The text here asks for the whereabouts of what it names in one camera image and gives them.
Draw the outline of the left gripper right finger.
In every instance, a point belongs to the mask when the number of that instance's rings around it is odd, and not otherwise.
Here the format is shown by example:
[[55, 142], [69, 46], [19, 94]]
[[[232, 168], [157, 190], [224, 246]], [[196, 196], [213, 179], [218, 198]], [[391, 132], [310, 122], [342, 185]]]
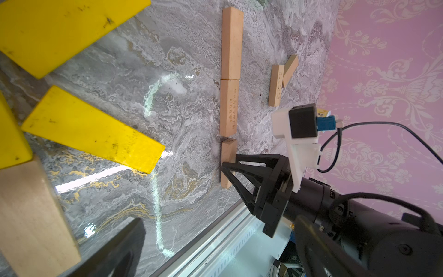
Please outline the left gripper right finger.
[[372, 277], [304, 216], [294, 222], [296, 251], [308, 277]]

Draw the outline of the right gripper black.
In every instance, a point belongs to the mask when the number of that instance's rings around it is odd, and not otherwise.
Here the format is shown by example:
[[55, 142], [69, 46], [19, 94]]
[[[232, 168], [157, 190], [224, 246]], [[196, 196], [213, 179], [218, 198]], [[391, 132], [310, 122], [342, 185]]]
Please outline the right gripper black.
[[[235, 163], [223, 162], [221, 170], [272, 238], [293, 192], [289, 159], [280, 154], [237, 155]], [[234, 173], [249, 181], [253, 191]]]

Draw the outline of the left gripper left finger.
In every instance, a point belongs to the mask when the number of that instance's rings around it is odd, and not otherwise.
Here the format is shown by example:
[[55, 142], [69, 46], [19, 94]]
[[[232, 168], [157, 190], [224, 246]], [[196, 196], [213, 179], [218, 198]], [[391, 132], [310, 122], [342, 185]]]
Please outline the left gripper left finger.
[[145, 240], [143, 220], [134, 218], [91, 257], [62, 277], [133, 277]]

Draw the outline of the natural block cluster bottom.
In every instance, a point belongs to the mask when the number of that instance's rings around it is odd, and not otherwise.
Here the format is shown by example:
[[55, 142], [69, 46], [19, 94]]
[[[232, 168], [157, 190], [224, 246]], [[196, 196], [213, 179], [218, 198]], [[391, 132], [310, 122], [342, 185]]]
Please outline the natural block cluster bottom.
[[[223, 162], [235, 163], [237, 150], [237, 141], [233, 138], [225, 139], [221, 144], [221, 165]], [[220, 171], [220, 184], [223, 188], [229, 189], [231, 187], [231, 182], [225, 176], [225, 174]]]

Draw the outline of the natural block cluster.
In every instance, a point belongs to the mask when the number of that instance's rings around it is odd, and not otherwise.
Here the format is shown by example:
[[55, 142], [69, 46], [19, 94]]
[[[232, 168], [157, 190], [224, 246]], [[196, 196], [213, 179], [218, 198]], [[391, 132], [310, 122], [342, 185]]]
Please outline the natural block cluster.
[[223, 9], [221, 79], [241, 78], [244, 13], [236, 8]]
[[283, 88], [283, 75], [284, 65], [272, 66], [268, 106], [278, 107], [280, 105], [281, 91]]
[[[235, 163], [237, 150], [237, 141], [233, 138], [225, 139], [221, 144], [221, 165], [223, 162]], [[223, 188], [229, 189], [231, 187], [231, 182], [225, 176], [225, 174], [220, 171], [220, 184]]]
[[291, 80], [294, 72], [296, 71], [299, 64], [299, 59], [297, 55], [291, 55], [284, 65], [283, 83], [282, 87], [286, 87]]

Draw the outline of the natural wooden block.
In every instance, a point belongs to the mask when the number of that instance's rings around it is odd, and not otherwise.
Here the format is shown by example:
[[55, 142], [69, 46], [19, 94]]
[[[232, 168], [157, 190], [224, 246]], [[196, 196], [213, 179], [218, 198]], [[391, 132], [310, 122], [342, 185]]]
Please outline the natural wooden block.
[[1, 170], [1, 253], [19, 277], [57, 277], [81, 262], [37, 155]]

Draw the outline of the natural block cluster horizontal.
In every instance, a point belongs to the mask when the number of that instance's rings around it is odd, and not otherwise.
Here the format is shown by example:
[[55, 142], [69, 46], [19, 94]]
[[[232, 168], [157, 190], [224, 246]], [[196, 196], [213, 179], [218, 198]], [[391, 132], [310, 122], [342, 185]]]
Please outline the natural block cluster horizontal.
[[238, 115], [239, 80], [220, 82], [220, 135], [236, 134]]

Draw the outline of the yellow block diagonal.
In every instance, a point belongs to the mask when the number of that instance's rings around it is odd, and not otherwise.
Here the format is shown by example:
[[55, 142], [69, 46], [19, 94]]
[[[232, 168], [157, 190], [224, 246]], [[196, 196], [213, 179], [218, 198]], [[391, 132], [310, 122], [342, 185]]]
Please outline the yellow block diagonal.
[[1, 169], [29, 162], [33, 152], [1, 93]]

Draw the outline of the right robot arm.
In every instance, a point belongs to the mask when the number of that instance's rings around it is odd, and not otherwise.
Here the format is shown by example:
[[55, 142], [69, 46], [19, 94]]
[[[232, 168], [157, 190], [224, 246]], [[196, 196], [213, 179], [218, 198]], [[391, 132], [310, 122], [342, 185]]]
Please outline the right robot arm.
[[440, 277], [443, 227], [424, 209], [375, 193], [341, 195], [303, 178], [294, 192], [290, 161], [279, 154], [237, 155], [221, 171], [273, 237], [294, 225], [296, 251], [310, 277]]

